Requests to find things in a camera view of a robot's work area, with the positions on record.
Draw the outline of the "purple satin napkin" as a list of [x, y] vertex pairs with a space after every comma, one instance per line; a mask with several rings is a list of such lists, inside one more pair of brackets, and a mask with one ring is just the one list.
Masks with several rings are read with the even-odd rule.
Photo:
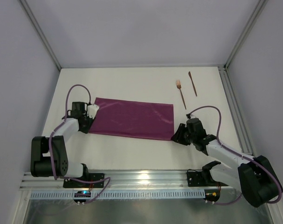
[[172, 104], [96, 98], [99, 106], [89, 133], [149, 140], [174, 135]]

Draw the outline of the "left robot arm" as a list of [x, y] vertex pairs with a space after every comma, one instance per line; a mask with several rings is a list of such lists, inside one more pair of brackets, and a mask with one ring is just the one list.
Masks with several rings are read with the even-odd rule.
[[89, 172], [84, 163], [68, 160], [66, 142], [77, 132], [88, 134], [100, 107], [73, 102], [72, 109], [49, 136], [36, 136], [31, 143], [30, 172], [34, 177], [60, 177], [87, 182]]

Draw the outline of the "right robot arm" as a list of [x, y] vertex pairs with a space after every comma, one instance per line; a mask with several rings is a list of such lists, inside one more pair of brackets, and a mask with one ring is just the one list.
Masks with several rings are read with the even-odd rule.
[[202, 167], [207, 184], [220, 182], [233, 187], [256, 208], [281, 197], [283, 188], [266, 157], [242, 155], [228, 148], [215, 135], [207, 134], [198, 118], [180, 124], [171, 140], [194, 145], [196, 150], [215, 159]]

